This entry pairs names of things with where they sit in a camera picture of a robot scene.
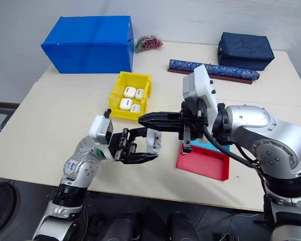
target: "white table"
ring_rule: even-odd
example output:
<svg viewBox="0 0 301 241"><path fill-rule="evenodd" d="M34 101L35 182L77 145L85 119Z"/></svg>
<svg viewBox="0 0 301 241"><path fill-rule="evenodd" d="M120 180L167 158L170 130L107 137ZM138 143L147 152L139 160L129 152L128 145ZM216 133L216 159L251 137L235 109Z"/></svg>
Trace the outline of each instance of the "white table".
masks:
<svg viewBox="0 0 301 241"><path fill-rule="evenodd" d="M278 118L301 126L301 81L287 54L274 54L275 60L252 85L215 80L218 102L262 105ZM170 58L216 64L216 46L165 42L160 50L135 54L134 72L153 75L149 112L180 110L183 75L167 72ZM59 74L50 66L0 134L0 177L58 185L64 162L87 135L95 115L108 107L117 76ZM140 127L129 120L112 120L115 132ZM221 182L176 169L180 143L177 134L164 133L160 156L151 162L124 165L102 161L89 189L263 209L263 191L253 170L231 160L230 178ZM137 144L138 150L145 150L143 140Z"/></svg>

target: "yellow plastic bin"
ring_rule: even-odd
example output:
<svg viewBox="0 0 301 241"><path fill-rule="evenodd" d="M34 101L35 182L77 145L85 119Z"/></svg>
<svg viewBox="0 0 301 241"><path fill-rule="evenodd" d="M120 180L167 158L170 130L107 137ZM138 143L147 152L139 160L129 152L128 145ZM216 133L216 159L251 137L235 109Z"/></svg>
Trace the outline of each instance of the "yellow plastic bin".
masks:
<svg viewBox="0 0 301 241"><path fill-rule="evenodd" d="M130 112L129 110L119 109L119 104L124 98L124 91L127 86L135 87L136 89L144 89L144 94L141 100L132 98L133 104L140 105L140 113ZM152 76L149 74L136 74L121 71L117 82L109 97L109 108L111 115L114 117L138 120L138 118L147 111L147 96L152 92Z"/></svg>

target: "blue plastic box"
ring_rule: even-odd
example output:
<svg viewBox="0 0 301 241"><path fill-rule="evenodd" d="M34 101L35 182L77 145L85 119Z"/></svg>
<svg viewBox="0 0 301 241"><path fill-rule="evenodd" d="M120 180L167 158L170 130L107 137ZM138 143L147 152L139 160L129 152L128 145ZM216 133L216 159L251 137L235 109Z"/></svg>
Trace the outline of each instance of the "blue plastic box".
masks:
<svg viewBox="0 0 301 241"><path fill-rule="evenodd" d="M60 73L131 72L130 16L60 17L41 47Z"/></svg>

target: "navy blue bag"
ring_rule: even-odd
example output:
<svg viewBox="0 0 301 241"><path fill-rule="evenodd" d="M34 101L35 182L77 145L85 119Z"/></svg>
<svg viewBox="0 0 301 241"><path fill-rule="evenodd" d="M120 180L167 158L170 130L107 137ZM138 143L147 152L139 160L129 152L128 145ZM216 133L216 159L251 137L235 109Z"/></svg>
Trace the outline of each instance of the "navy blue bag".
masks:
<svg viewBox="0 0 301 241"><path fill-rule="evenodd" d="M263 70L274 59L266 36L223 33L217 57L219 65Z"/></svg>

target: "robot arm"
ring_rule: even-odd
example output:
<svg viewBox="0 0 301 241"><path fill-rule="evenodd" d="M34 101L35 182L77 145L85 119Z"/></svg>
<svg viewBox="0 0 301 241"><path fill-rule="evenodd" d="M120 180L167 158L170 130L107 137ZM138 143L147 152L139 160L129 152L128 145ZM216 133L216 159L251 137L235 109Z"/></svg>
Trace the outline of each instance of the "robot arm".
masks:
<svg viewBox="0 0 301 241"><path fill-rule="evenodd" d="M97 174L101 160L139 164L153 160L161 147L161 134L147 128L124 129L113 134L110 110L97 116L75 153L65 162L58 191L48 203L33 240L78 240L75 219L83 210L87 188ZM136 153L136 137L147 138L147 153Z"/></svg>
<svg viewBox="0 0 301 241"><path fill-rule="evenodd" d="M196 68L184 77L181 112L148 113L139 123L178 132L186 153L192 151L191 140L205 137L221 152L254 168L265 190L265 219L275 228L271 240L301 240L301 127L259 106L216 104L212 83L204 66ZM223 147L231 144L245 158ZM256 160L247 158L241 148Z"/></svg>

